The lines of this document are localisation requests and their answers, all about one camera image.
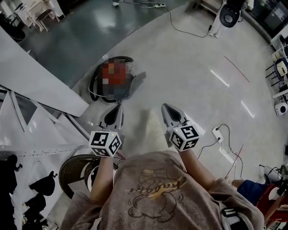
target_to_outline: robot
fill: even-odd
[[[223,0],[212,24],[212,28],[209,31],[209,35],[215,36],[216,38],[222,37],[228,28],[235,26],[239,21],[241,12],[248,6],[253,6],[250,0]]]
[[[187,119],[185,113],[166,103],[162,105],[161,111],[167,126],[165,137],[168,146],[174,145],[178,151],[193,148],[200,135],[197,128]],[[124,110],[121,104],[109,108],[101,115],[97,131],[91,132],[89,140],[89,146],[95,155],[113,157],[117,153],[122,141],[124,141],[124,137],[121,135],[123,120]]]
[[[121,104],[109,108],[100,116],[97,131],[92,131],[89,139],[89,147],[95,155],[115,155],[122,144],[120,136],[123,120],[124,110]]]

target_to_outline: brown t-shirt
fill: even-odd
[[[222,230],[221,201],[234,208],[249,229],[261,230],[262,213],[224,179],[207,192],[166,152],[132,157],[121,164],[113,191],[100,208],[76,192],[61,230]]]

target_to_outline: white floor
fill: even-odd
[[[180,30],[206,34],[213,16],[203,10],[173,14]],[[272,64],[270,46],[245,21],[237,23],[222,38],[198,38],[175,31],[168,14],[142,27],[118,44],[109,55],[134,58],[136,73],[147,78],[129,100],[123,101],[127,157],[141,152],[137,137],[144,131],[145,110],[153,108],[160,122],[163,103],[183,109],[206,132],[194,148],[215,142],[211,130],[222,123],[231,130],[231,146],[244,162],[243,179],[263,181],[259,164],[280,167],[287,139],[287,118],[277,117],[274,101],[265,80],[265,69]],[[233,62],[244,76],[225,58]],[[90,104],[78,120],[93,130],[100,114],[111,104],[101,99]],[[228,130],[220,129],[228,147]],[[224,177],[231,162],[219,151],[220,144],[205,148],[200,161],[216,176]],[[237,161],[236,178],[240,178],[241,161]],[[234,170],[229,176],[234,178]]]

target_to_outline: fiducial marker cube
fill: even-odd
[[[97,156],[113,157],[121,144],[117,132],[91,132],[89,147]]]
[[[169,140],[177,150],[184,151],[192,149],[199,138],[200,135],[198,134],[197,128],[188,124],[173,128]]]

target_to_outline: gray floor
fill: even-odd
[[[175,14],[176,10],[172,14],[175,27],[196,34],[205,34],[214,20],[203,10]],[[134,58],[135,73],[145,71],[147,77],[132,97],[122,103],[125,156],[145,151],[139,139],[146,132],[147,109],[153,108],[162,123],[162,133],[165,132],[161,105],[170,103],[183,109],[204,130],[194,148],[196,155],[203,146],[215,142],[211,130],[225,123],[231,130],[233,151],[238,152],[244,144],[242,178],[262,181],[259,164],[279,167],[287,140],[287,115],[276,115],[269,91],[271,82],[265,79],[265,69],[273,63],[272,53],[271,47],[245,20],[219,39],[198,38],[175,31],[167,14],[127,37],[108,56]],[[87,92],[88,83],[83,83],[83,92]],[[101,99],[92,102],[78,121],[87,130],[93,130],[99,116],[111,106]],[[200,161],[216,177],[225,177],[234,155],[223,153],[228,151],[228,132],[224,126],[220,132],[224,137],[223,149],[220,144],[206,148]],[[237,179],[241,168],[241,161],[237,161]]]
[[[171,10],[186,1],[161,2]],[[111,48],[166,12],[124,3],[114,8],[112,0],[89,0],[60,23],[47,17],[48,33],[35,27],[25,29],[26,38],[19,44],[26,51],[32,49],[44,68],[72,88]]]

